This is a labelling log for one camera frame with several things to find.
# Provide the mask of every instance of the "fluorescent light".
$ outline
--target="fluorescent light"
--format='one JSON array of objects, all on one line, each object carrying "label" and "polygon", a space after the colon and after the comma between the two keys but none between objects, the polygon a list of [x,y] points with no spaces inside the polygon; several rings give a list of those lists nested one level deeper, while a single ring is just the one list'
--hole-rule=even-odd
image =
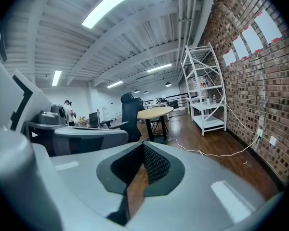
[{"label": "fluorescent light", "polygon": [[114,84],[112,84],[110,86],[107,86],[107,88],[112,88],[112,87],[115,87],[116,85],[120,85],[122,83],[123,83],[122,81],[119,81],[119,82],[116,82],[116,83],[114,83]]},{"label": "fluorescent light", "polygon": [[171,64],[166,64],[166,65],[163,65],[163,66],[161,66],[161,67],[156,67],[156,68],[150,69],[150,70],[148,70],[147,72],[150,73],[150,72],[159,70],[159,69],[161,69],[161,68],[170,67],[170,66],[171,66]]},{"label": "fluorescent light", "polygon": [[82,25],[88,28],[94,27],[94,25],[103,18],[110,10],[116,7],[119,3],[124,0],[103,0],[98,4],[88,17],[83,21]]},{"label": "fluorescent light", "polygon": [[60,70],[56,70],[54,72],[54,75],[53,75],[53,86],[56,86],[58,84],[58,81],[59,81],[61,73],[62,73],[62,71],[60,71]]}]

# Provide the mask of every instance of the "person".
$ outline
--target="person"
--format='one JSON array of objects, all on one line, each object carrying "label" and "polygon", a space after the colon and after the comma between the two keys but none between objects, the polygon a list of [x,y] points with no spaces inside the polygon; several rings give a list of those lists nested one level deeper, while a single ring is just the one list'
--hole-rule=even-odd
[{"label": "person", "polygon": [[76,117],[76,113],[73,112],[73,109],[71,107],[71,102],[69,100],[65,100],[64,102],[64,109],[66,112],[66,118],[67,118],[67,123],[69,126],[75,126],[73,116]]}]

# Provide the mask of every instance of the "chair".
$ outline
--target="chair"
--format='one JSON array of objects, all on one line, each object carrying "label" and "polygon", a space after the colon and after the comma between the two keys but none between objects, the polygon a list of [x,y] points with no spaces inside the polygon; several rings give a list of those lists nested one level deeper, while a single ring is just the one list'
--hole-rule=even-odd
[{"label": "chair", "polygon": [[138,98],[138,99],[139,99],[139,109],[138,109],[138,111],[145,110],[145,108],[144,108],[144,101],[141,100],[140,98]]},{"label": "chair", "polygon": [[107,124],[108,127],[110,127],[110,122],[112,120],[108,121],[100,121],[100,112],[97,110],[97,112],[89,114],[89,124],[91,128],[101,128],[102,124]]},{"label": "chair", "polygon": [[137,115],[139,110],[139,98],[134,98],[131,92],[125,93],[121,97],[122,102],[122,122],[110,126],[109,129],[120,128],[129,135],[128,143],[139,141],[141,133],[137,128]]},{"label": "chair", "polygon": [[89,114],[89,124],[91,128],[100,127],[100,119],[97,112]]}]

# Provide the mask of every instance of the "electrical outlet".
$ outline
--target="electrical outlet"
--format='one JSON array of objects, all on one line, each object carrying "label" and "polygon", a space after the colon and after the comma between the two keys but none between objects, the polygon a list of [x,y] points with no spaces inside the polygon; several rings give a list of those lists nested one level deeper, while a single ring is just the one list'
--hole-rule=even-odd
[{"label": "electrical outlet", "polygon": [[258,131],[257,131],[257,135],[259,137],[262,137],[262,134],[263,134],[263,130],[259,128]]},{"label": "electrical outlet", "polygon": [[275,138],[274,136],[271,136],[270,138],[270,144],[275,147],[276,146],[276,142],[277,142],[277,138]]}]

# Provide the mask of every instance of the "white metal shelving unit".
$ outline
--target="white metal shelving unit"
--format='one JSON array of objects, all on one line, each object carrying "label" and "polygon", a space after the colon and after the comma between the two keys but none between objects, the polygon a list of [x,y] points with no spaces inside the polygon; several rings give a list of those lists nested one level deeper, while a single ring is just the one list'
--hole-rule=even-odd
[{"label": "white metal shelving unit", "polygon": [[[212,53],[213,58],[215,60],[214,66],[208,66],[203,63],[203,61],[207,58],[207,56],[210,53]],[[192,66],[192,71],[188,75],[186,75],[185,71],[189,65]],[[227,126],[226,92],[225,92],[225,87],[223,83],[223,76],[221,73],[221,68],[217,61],[217,57],[215,55],[215,52],[211,44],[209,43],[208,46],[200,46],[200,47],[185,46],[185,55],[183,58],[183,62],[181,62],[181,67],[183,69],[183,74],[184,74],[186,85],[187,85],[188,97],[191,100],[189,104],[190,104],[192,121],[194,121],[201,128],[203,136],[205,132],[213,131],[213,130],[217,130],[221,128],[223,128],[226,131],[226,126]],[[214,86],[202,88],[200,86],[198,77],[207,76],[207,78],[210,79],[210,76],[209,76],[210,73],[217,74],[219,76],[220,85],[215,85],[213,80],[211,79]],[[196,79],[197,87],[193,90],[190,90],[189,85],[188,85],[188,80],[193,77],[195,77]],[[206,97],[202,96],[202,91],[211,90],[211,89],[218,90],[218,92],[221,95],[221,101],[216,104],[211,103],[210,105],[207,105],[207,102],[203,102],[203,98],[206,98]],[[191,93],[193,92],[197,92],[197,97],[198,97],[197,101],[199,101],[198,103],[196,101],[193,101],[193,99],[191,99]],[[224,107],[223,121],[213,116],[213,114],[220,107]],[[195,115],[194,108],[199,110],[201,112],[201,115]]]}]

